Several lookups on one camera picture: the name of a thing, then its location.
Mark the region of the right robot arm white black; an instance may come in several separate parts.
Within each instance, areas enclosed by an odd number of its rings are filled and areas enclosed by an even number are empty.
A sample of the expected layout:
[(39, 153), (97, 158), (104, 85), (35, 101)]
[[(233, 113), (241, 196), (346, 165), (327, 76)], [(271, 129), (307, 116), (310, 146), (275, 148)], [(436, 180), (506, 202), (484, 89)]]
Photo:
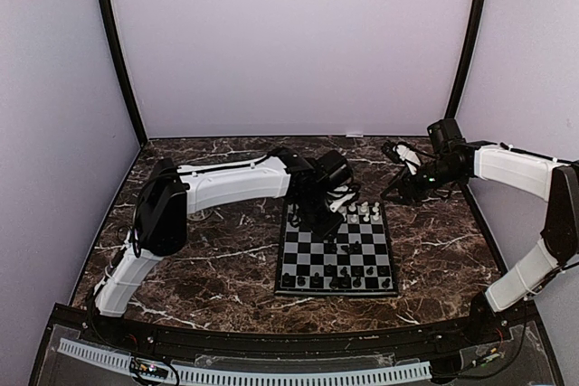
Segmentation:
[(483, 293), (488, 310), (478, 310), (461, 326), (468, 343), (481, 344), (497, 328), (493, 313), (537, 295), (577, 266), (578, 164), (504, 143), (470, 142), (453, 118), (431, 124), (427, 132), (430, 151), (404, 141), (383, 144), (383, 153), (402, 168), (382, 198), (417, 205), (453, 184), (474, 194), (508, 262), (508, 272)]

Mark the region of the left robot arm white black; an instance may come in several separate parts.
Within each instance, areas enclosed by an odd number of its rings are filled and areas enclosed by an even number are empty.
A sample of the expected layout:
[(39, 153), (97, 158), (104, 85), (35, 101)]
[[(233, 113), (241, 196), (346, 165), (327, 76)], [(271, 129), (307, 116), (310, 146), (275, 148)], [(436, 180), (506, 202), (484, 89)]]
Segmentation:
[(93, 333), (108, 346), (128, 338), (117, 319), (147, 274), (187, 242), (190, 215), (216, 206), (261, 198), (282, 198), (296, 209), (298, 222), (322, 239), (333, 238), (344, 222), (339, 209), (355, 201), (360, 186), (346, 158), (336, 150), (306, 158), (287, 147), (265, 155), (217, 165), (176, 165), (158, 161), (136, 200), (120, 251), (86, 297), (97, 313)]

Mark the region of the black and white chessboard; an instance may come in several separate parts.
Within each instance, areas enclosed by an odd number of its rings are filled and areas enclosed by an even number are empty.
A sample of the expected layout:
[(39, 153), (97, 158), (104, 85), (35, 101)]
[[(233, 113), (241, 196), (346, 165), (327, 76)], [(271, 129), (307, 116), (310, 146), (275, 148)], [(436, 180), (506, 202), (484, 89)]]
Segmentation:
[[(397, 297), (394, 256), (384, 207), (379, 202), (351, 204), (341, 210), (344, 223), (333, 240), (322, 240), (293, 209), (283, 209), (274, 294), (308, 297)], [(375, 274), (365, 275), (373, 266)], [(292, 276), (288, 286), (282, 275)]]

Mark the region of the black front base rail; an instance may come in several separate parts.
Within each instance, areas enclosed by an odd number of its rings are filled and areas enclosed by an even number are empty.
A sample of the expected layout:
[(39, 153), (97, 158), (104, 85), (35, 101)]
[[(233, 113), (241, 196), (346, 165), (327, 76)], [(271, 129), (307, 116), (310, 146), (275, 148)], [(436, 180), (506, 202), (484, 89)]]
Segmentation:
[(488, 323), (476, 340), (463, 335), (465, 319), (344, 334), (241, 334), (201, 331), (104, 318), (56, 305), (44, 329), (32, 385), (144, 385), (56, 351), (62, 338), (120, 350), (169, 364), (202, 356), (317, 360), (364, 357), (374, 366), (428, 362), (432, 378), (399, 385), (559, 385), (538, 312), (519, 306)]

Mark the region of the black corner frame post left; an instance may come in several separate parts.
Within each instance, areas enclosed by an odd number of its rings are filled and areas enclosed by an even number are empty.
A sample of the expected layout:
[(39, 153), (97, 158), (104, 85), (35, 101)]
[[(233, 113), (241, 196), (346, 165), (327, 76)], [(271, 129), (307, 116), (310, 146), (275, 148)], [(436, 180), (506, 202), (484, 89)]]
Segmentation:
[(140, 147), (148, 142), (145, 126), (140, 115), (137, 100), (130, 83), (128, 68), (121, 48), (112, 0), (98, 0), (101, 20), (107, 38), (109, 53), (118, 80), (121, 95), (128, 112), (129, 120)]

